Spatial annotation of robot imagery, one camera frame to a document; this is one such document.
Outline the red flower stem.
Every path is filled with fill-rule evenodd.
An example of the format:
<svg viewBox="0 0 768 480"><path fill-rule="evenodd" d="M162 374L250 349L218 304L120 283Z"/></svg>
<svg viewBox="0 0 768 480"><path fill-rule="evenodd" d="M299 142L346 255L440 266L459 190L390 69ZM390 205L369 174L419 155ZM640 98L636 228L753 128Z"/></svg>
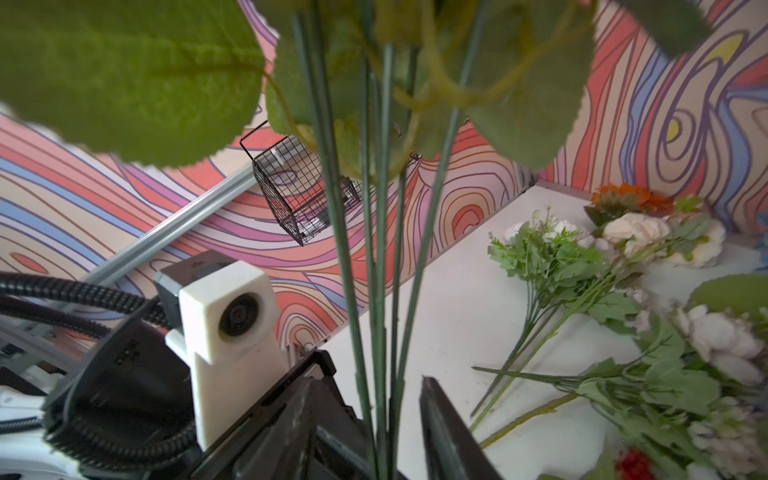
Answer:
<svg viewBox="0 0 768 480"><path fill-rule="evenodd" d="M650 459L641 451L630 449L615 461L615 471L620 480L654 480Z"/></svg>

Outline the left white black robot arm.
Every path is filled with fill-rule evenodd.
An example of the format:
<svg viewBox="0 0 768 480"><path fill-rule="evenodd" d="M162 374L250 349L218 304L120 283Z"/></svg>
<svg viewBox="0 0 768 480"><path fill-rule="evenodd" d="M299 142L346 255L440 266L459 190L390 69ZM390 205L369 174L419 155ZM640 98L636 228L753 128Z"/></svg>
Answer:
<svg viewBox="0 0 768 480"><path fill-rule="evenodd" d="M5 273L4 314L95 339L45 396L1 391L1 453L22 479L315 479L344 412L326 352L289 365L266 273L241 261L162 270L151 299Z"/></svg>

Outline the green white filler bunch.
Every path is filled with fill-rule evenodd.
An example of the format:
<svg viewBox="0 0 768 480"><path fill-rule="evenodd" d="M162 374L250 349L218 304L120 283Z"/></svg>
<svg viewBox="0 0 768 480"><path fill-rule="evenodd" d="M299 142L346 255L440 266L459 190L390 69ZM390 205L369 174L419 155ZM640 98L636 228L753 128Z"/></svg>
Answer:
<svg viewBox="0 0 768 480"><path fill-rule="evenodd" d="M640 278L648 265L669 262L701 269L718 261L726 230L701 211L675 211L667 217L627 213L596 232L585 231L552 214L534 214L493 237L488 255L508 276L526 287L527 307L518 340L474 407L477 428L512 382L525 378L525 367L564 323L584 315L639 343L639 359L612 359L587 371L562 377L530 375L571 396L581 396L610 410L645 410L666 415L704 416L721 396L716 379L688 357L680 333L664 325L652 310Z"/></svg>

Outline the orange flower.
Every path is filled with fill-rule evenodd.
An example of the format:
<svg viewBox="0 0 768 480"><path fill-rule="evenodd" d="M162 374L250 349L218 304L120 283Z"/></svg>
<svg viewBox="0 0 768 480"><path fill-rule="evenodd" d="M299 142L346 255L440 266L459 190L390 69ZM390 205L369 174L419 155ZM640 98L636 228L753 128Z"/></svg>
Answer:
<svg viewBox="0 0 768 480"><path fill-rule="evenodd" d="M602 226L627 213L664 216L673 211L673 200L637 185L604 185L592 196L584 208L589 219Z"/></svg>

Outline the blue hydrangea bunch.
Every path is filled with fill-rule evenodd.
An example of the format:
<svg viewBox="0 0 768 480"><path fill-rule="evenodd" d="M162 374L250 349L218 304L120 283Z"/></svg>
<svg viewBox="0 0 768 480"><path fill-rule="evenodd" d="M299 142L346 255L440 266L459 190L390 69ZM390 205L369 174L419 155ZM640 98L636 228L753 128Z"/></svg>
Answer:
<svg viewBox="0 0 768 480"><path fill-rule="evenodd" d="M387 191L412 153L443 183L460 126L504 157L548 166L570 134L596 49L594 1L259 1L268 62L235 1L5 1L1 100L97 154L159 168L230 145L273 95L270 125L321 162L348 302L354 280L340 180L367 201L373 362L354 335L379 479L392 478L414 316L384 319Z"/></svg>

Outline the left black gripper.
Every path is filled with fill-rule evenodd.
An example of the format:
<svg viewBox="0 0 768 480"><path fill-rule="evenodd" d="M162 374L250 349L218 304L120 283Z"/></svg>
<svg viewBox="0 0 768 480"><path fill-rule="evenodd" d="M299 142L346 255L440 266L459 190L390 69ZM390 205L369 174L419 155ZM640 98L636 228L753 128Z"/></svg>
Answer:
<svg viewBox="0 0 768 480"><path fill-rule="evenodd" d="M214 386L222 432L200 444L192 371L158 330L131 321L99 342L42 407L43 439L87 479L230 479L306 378L334 389L330 355L313 351L259 393Z"/></svg>

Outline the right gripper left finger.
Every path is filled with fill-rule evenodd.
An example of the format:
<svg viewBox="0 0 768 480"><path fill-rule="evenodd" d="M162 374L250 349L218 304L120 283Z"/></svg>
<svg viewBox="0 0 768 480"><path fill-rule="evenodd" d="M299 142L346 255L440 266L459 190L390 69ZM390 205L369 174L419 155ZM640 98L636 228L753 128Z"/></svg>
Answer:
<svg viewBox="0 0 768 480"><path fill-rule="evenodd" d="M360 422L321 381L303 378L233 463L235 479L370 479Z"/></svg>

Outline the peach carnation stem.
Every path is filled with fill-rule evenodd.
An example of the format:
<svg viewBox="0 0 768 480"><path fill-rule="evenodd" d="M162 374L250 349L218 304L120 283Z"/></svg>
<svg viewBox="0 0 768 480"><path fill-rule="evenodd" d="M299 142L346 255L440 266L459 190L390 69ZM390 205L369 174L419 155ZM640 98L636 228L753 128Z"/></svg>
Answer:
<svg viewBox="0 0 768 480"><path fill-rule="evenodd" d="M625 479L764 479L767 476L767 276L706 281L684 306L650 314L640 355L608 358L575 375L507 373L548 384L560 397L480 443L584 399L629 447Z"/></svg>

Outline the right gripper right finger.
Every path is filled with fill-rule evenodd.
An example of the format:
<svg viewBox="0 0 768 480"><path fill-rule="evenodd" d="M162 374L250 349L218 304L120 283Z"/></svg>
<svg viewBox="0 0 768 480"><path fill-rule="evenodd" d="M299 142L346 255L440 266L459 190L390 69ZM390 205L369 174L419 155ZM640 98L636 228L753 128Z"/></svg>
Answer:
<svg viewBox="0 0 768 480"><path fill-rule="evenodd" d="M419 398L428 479L501 480L434 377Z"/></svg>

